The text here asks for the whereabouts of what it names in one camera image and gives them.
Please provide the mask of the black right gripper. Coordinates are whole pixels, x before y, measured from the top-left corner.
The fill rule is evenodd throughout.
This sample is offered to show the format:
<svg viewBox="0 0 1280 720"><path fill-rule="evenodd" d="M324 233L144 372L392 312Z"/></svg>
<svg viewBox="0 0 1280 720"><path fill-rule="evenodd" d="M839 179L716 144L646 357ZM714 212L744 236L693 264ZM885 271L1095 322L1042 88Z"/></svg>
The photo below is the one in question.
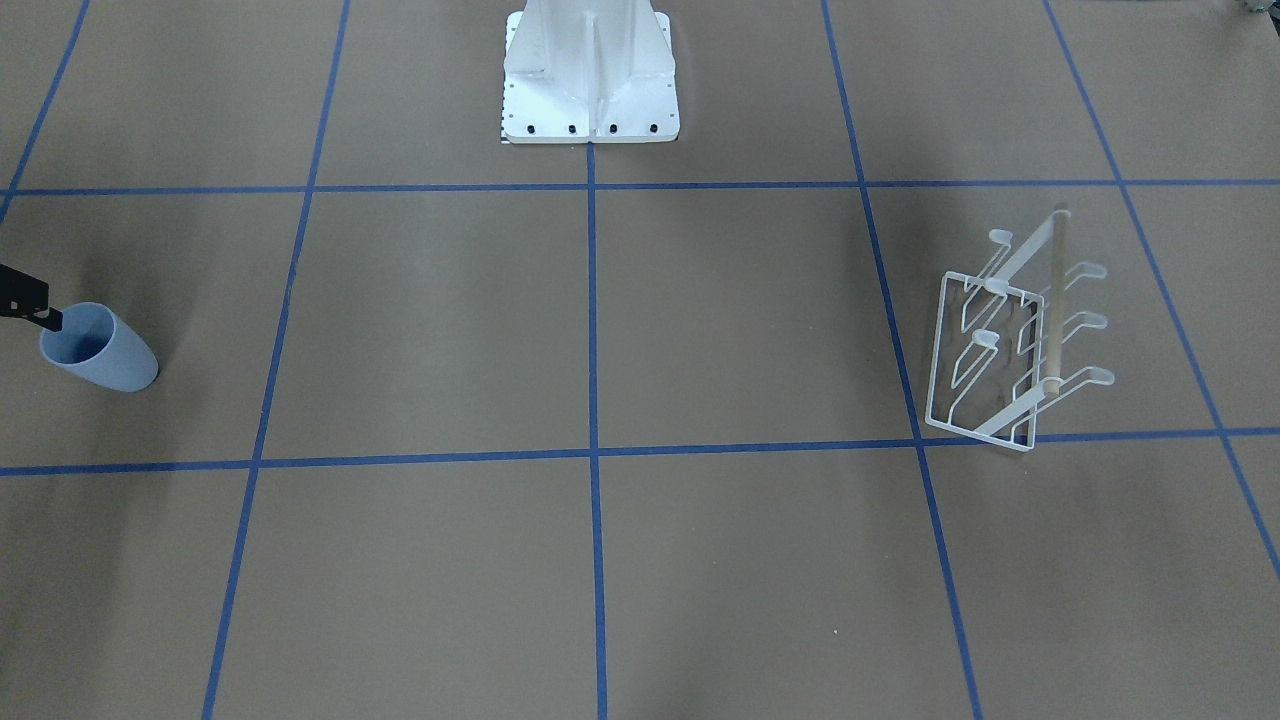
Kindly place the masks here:
<svg viewBox="0 0 1280 720"><path fill-rule="evenodd" d="M1 315L26 319L44 331L63 329L63 314L49 306L49 283L1 265Z"/></svg>

